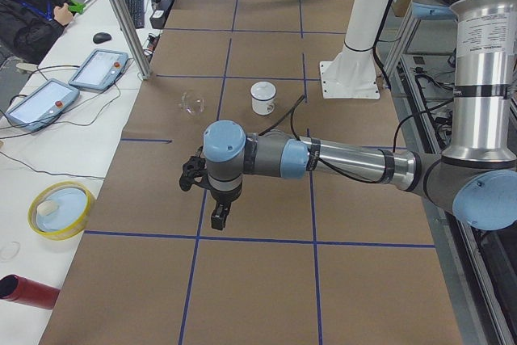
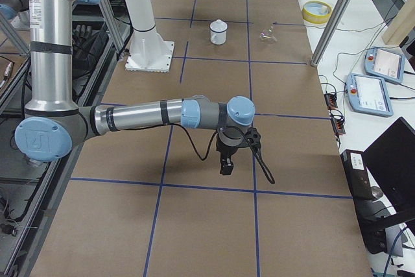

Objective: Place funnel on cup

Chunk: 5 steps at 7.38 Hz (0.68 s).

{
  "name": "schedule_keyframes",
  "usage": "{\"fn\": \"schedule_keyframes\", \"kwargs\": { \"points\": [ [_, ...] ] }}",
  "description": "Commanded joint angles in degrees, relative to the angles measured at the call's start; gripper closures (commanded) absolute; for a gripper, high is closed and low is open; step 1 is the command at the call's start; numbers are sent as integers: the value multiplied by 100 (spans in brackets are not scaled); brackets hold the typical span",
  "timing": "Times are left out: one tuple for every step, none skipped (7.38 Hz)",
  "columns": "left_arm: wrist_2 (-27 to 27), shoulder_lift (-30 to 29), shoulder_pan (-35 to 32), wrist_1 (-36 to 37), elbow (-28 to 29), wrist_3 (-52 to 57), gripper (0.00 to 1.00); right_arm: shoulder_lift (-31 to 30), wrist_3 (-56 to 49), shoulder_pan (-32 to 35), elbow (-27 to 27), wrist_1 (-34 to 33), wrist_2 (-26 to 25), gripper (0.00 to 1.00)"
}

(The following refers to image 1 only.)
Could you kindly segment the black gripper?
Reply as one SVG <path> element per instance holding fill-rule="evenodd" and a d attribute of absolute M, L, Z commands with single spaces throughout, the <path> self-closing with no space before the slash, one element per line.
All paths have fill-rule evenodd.
<path fill-rule="evenodd" d="M 189 191 L 193 185 L 210 191 L 212 198 L 216 201 L 216 207 L 211 215 L 211 227 L 213 229 L 224 229 L 230 213 L 231 204 L 238 199 L 242 193 L 242 185 L 229 191 L 217 189 L 209 182 L 206 159 L 201 157 L 203 146 L 200 146 L 194 155 L 183 164 L 182 174 L 179 178 L 179 186 L 182 191 Z"/>

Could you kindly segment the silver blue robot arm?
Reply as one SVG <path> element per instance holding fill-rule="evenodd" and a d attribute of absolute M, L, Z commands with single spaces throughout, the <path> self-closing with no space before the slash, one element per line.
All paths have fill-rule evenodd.
<path fill-rule="evenodd" d="M 325 171 L 361 183 L 392 184 L 428 199 L 481 230 L 516 220 L 516 156 L 506 145 L 516 0 L 413 0 L 421 19 L 457 21 L 452 139 L 440 154 L 365 149 L 270 127 L 246 133 L 231 120 L 204 131 L 204 143 L 183 165 L 179 185 L 211 192 L 211 220 L 223 229 L 244 175 L 299 179 Z"/>

